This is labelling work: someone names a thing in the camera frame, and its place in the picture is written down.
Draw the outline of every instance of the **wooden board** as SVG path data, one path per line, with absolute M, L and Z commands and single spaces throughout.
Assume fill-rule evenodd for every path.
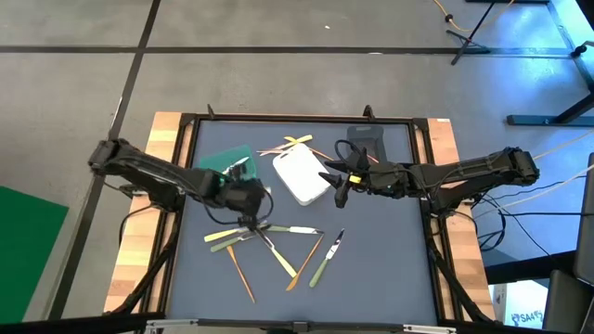
M 167 161 L 171 160 L 180 117 L 181 113 L 179 112 L 157 112 L 155 114 L 147 143 L 146 152 L 148 154 Z M 429 119 L 429 128 L 435 162 L 444 164 L 458 161 L 458 150 L 449 120 Z M 417 137 L 420 138 L 418 141 L 420 143 L 421 159 L 423 160 L 425 156 L 421 145 L 422 137 L 420 137 L 420 132 L 417 133 Z M 187 154 L 188 133 L 185 134 L 184 138 L 182 145 L 183 157 Z M 148 205 L 147 199 L 135 199 L 130 210 L 133 211 L 146 205 Z M 471 214 L 469 208 L 459 208 L 458 210 Z M 147 210 L 128 220 L 106 299 L 105 311 L 113 310 L 119 306 L 145 274 L 149 265 L 158 218 L 159 213 L 156 210 Z M 474 232 L 474 224 L 468 218 L 454 216 L 447 219 L 447 228 L 456 275 L 460 283 L 481 310 L 487 316 L 495 318 L 486 283 L 483 260 Z M 440 279 L 440 286 L 442 287 L 446 317 L 453 319 L 451 297 L 443 277 Z M 153 298 L 149 303 L 149 310 L 156 309 L 156 296 L 158 296 L 158 293 L 156 289 L 153 289 Z

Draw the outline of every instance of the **gray table surface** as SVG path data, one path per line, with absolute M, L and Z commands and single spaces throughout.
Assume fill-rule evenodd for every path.
M 272 188 L 275 201 L 269 222 L 317 227 L 326 232 L 297 286 L 264 243 L 253 238 L 234 250 L 256 304 L 250 300 L 226 250 L 211 253 L 207 234 L 227 229 L 211 221 L 202 205 L 188 200 L 182 218 L 167 317 L 261 321 L 315 321 L 435 325 L 435 305 L 417 199 L 386 199 L 349 193 L 344 209 L 334 206 L 329 191 L 301 206 L 282 184 L 272 166 L 275 155 L 258 157 L 255 150 L 285 143 L 283 136 L 313 135 L 308 143 L 336 158 L 333 145 L 346 137 L 349 124 L 202 122 L 194 166 L 201 157 L 248 144 L 258 177 Z M 412 162 L 407 128 L 384 125 L 390 161 Z M 267 212 L 266 202 L 261 212 Z M 237 214 L 213 211 L 220 220 Z M 342 244 L 321 277 L 308 282 L 341 228 Z M 316 236 L 268 232 L 278 250 L 299 270 Z

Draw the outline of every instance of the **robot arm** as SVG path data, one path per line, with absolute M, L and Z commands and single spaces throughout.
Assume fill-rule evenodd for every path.
M 343 208 L 348 200 L 348 191 L 401 199 L 402 197 L 427 198 L 431 211 L 438 216 L 448 215 L 464 199 L 502 185 L 530 186 L 539 177 L 530 153 L 519 148 L 504 148 L 486 157 L 434 165 L 429 163 L 375 163 L 370 164 L 365 148 L 359 149 L 346 140 L 352 153 L 341 161 L 327 161 L 326 165 L 347 173 L 345 180 L 340 175 L 320 173 L 334 188 L 335 204 Z M 450 188 L 442 185 L 461 182 Z
M 89 159 L 93 173 L 119 175 L 137 190 L 144 190 L 153 205 L 176 212 L 185 195 L 210 208 L 241 213 L 241 223 L 253 222 L 265 190 L 257 179 L 241 180 L 240 170 L 230 175 L 208 169 L 186 169 L 152 157 L 124 139 L 99 142 Z

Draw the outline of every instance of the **gray floor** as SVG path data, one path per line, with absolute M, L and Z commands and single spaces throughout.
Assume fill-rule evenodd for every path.
M 137 45 L 150 0 L 7 0 L 0 3 L 0 45 Z M 444 0 L 460 26 L 470 27 L 485 5 Z M 555 0 L 574 42 L 592 39 L 574 0 Z M 443 14 L 431 0 L 174 0 L 163 1 L 150 45 L 338 45 L 453 47 Z M 514 5 L 476 35 L 497 47 L 564 47 L 544 6 Z M 593 63 L 594 52 L 585 60 Z M 71 208 L 30 305 L 27 319 L 45 316 L 85 191 L 86 159 L 105 137 L 132 55 L 0 54 L 0 184 Z M 380 55 L 146 55 L 122 137 L 144 147 L 159 110 L 296 114 L 360 114 L 449 118 L 461 158 L 505 146 L 535 154 L 586 129 L 513 128 L 510 113 L 556 114 L 588 93 L 570 59 Z M 538 161 L 540 185 L 585 168 L 594 135 Z M 513 189 L 493 192 L 505 194 Z M 580 208 L 583 182 L 511 211 Z M 72 287 L 65 316 L 98 315 L 117 254 L 117 231 L 128 200 L 105 189 Z M 575 246 L 576 218 L 522 217 L 549 252 Z M 479 220 L 495 230 L 496 215 Z M 540 256 L 509 223 L 486 263 Z

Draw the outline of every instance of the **green paper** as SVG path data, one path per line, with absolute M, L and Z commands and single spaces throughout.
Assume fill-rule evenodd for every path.
M 256 177 L 256 164 L 253 161 L 252 150 L 247 145 L 230 148 L 215 155 L 204 157 L 200 159 L 199 166 L 200 168 L 212 169 L 222 173 L 227 167 L 245 157 L 250 158 L 245 161 L 246 173 L 241 176 L 241 179 L 249 180 Z
M 0 186 L 0 324 L 22 321 L 68 208 Z

